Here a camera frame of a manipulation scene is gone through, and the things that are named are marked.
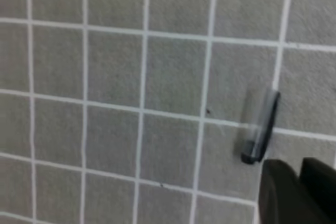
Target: white grout line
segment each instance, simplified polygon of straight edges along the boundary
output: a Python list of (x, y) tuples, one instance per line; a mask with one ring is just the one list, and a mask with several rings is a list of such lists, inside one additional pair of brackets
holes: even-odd
[(197, 194), (199, 196), (206, 197), (206, 198), (216, 199), (216, 200), (220, 200), (220, 201), (227, 201), (227, 202), (232, 202), (232, 203), (238, 203), (238, 204), (242, 204), (242, 205), (246, 205), (246, 206), (254, 207), (256, 205), (256, 203), (254, 201), (247, 200), (247, 199), (240, 199), (240, 198), (228, 197), (228, 196), (224, 196), (224, 195), (210, 194), (210, 193), (206, 193), (206, 192), (203, 192), (203, 191), (198, 191)]
[(83, 12), (83, 118), (82, 118), (82, 141), (81, 141), (81, 157), (82, 157), (82, 171), (81, 171), (81, 188), (80, 188), (80, 210), (79, 223), (85, 224), (85, 194), (86, 194), (86, 142), (87, 142), (87, 127), (88, 127), (88, 0), (82, 0)]
[[(0, 17), (0, 23), (12, 23), (12, 24), (28, 24), (27, 19), (21, 18), (6, 18)], [(57, 27), (57, 28), (68, 28), (68, 29), (83, 29), (83, 24), (76, 23), (64, 23), (64, 22), (54, 22), (46, 20), (31, 20), (31, 24), (35, 26), (47, 26), (47, 27)], [(129, 34), (129, 35), (143, 35), (143, 30), (138, 29), (128, 29), (119, 27), (106, 27), (97, 25), (88, 25), (87, 29), (89, 31), (102, 31), (106, 33), (117, 33), (117, 34)], [(148, 36), (159, 37), (159, 38), (171, 38), (171, 39), (185, 39), (185, 40), (201, 40), (208, 41), (208, 36), (205, 35), (195, 35), (195, 34), (178, 34), (170, 33), (164, 31), (152, 31), (148, 30)], [(213, 37), (213, 42), (221, 42), (225, 44), (237, 44), (237, 45), (247, 45), (247, 46), (260, 46), (260, 47), (279, 47), (279, 42), (274, 40), (260, 40), (260, 39), (242, 39), (242, 38), (229, 38), (229, 37)], [(323, 51), (323, 52), (336, 52), (336, 46), (328, 45), (315, 45), (315, 44), (304, 44), (298, 42), (283, 42), (282, 47), (288, 49), (300, 49), (300, 50), (310, 50), (310, 51)]]
[[(6, 90), (6, 89), (0, 89), (0, 94), (9, 94), (9, 95), (17, 95), (17, 96), (21, 96), (21, 97), (30, 97), (29, 92)], [(75, 104), (84, 104), (85, 103), (83, 100), (79, 100), (79, 99), (65, 98), (65, 97), (55, 97), (55, 96), (52, 96), (52, 95), (45, 95), (45, 94), (36, 94), (35, 93), (33, 96), (34, 96), (34, 98), (45, 99), (45, 100), (50, 100), (50, 101), (69, 102), (69, 103), (75, 103)], [(196, 121), (196, 122), (199, 122), (201, 120), (201, 118), (199, 116), (177, 114), (177, 113), (150, 110), (150, 109), (142, 109), (141, 110), (141, 109), (135, 108), (135, 107), (116, 105), (116, 104), (108, 104), (108, 103), (101, 103), (101, 102), (94, 102), (94, 101), (87, 101), (86, 104), (89, 105), (89, 106), (96, 106), (96, 107), (107, 108), (107, 109), (115, 109), (115, 110), (124, 110), (124, 111), (135, 112), (135, 113), (140, 113), (140, 111), (143, 111), (144, 114), (148, 114), (148, 115), (164, 116), (164, 117), (168, 117), (168, 118), (175, 118), (175, 119), (181, 119), (181, 120), (190, 120), (190, 121)], [(248, 126), (247, 124), (244, 124), (244, 123), (226, 121), (226, 120), (222, 120), (222, 119), (204, 118), (203, 121), (204, 121), (204, 123), (224, 125), (224, 126), (230, 126), (230, 127), (246, 128)], [(306, 138), (314, 138), (314, 139), (317, 139), (317, 140), (336, 142), (336, 136), (334, 136), (334, 135), (326, 135), (326, 134), (320, 134), (320, 133), (289, 130), (289, 129), (282, 129), (282, 128), (278, 128), (278, 127), (275, 127), (273, 132), (278, 133), (278, 134), (283, 134), (283, 135), (301, 136), (301, 137), (306, 137)]]
[(277, 59), (276, 59), (274, 79), (273, 79), (273, 84), (272, 84), (273, 89), (276, 89), (276, 90), (279, 87), (281, 65), (282, 65), (282, 58), (283, 58), (283, 46), (286, 40), (290, 3), (291, 3), (291, 0), (283, 0), (281, 26), (280, 26), (280, 33), (279, 33), (279, 47), (277, 50)]
[(29, 79), (29, 114), (30, 114), (30, 129), (29, 129), (29, 144), (31, 151), (31, 203), (32, 203), (32, 218), (33, 224), (36, 224), (36, 165), (35, 165), (35, 99), (34, 99), (34, 34), (33, 34), (33, 0), (27, 0), (27, 28), (28, 28), (28, 79)]
[(133, 202), (133, 217), (132, 223), (138, 223), (138, 205), (140, 194), (140, 174), (141, 174), (141, 149), (144, 124), (144, 107), (146, 93), (146, 64), (148, 50), (148, 29), (149, 29), (149, 5), (150, 0), (143, 0), (143, 35), (142, 35), (142, 59), (141, 59), (141, 76), (140, 76), (140, 111), (139, 111), (139, 126), (138, 139), (135, 157), (135, 183), (134, 183), (134, 202)]
[(196, 217), (196, 207), (197, 207), (197, 192), (198, 192), (198, 179), (199, 171), (202, 159), (202, 147), (203, 147), (203, 136), (204, 136), (204, 118), (206, 111), (206, 101), (208, 94), (208, 84), (209, 84), (209, 73), (211, 66), (211, 55), (212, 55), (212, 44), (214, 36), (214, 26), (215, 26), (215, 15), (216, 15), (216, 4), (217, 0), (210, 1), (209, 7), (209, 20), (208, 20), (208, 38), (206, 43), (206, 55), (203, 73), (203, 86), (202, 86), (202, 99), (201, 99), (201, 111), (200, 111), (200, 123), (198, 125), (198, 136), (197, 136), (197, 146), (196, 146), (196, 157), (195, 157), (195, 169), (193, 178), (193, 195), (190, 207), (190, 218), (189, 224), (195, 223)]
[(299, 50), (336, 52), (336, 46), (310, 45), (310, 44), (288, 42), (285, 44), (285, 47)]
[(311, 133), (311, 132), (304, 132), (304, 131), (295, 131), (295, 130), (288, 130), (288, 129), (281, 129), (281, 128), (274, 128), (273, 132), (279, 133), (282, 135), (299, 136), (299, 137), (313, 138), (316, 140), (336, 142), (336, 136), (332, 136), (332, 135), (325, 135), (325, 134)]

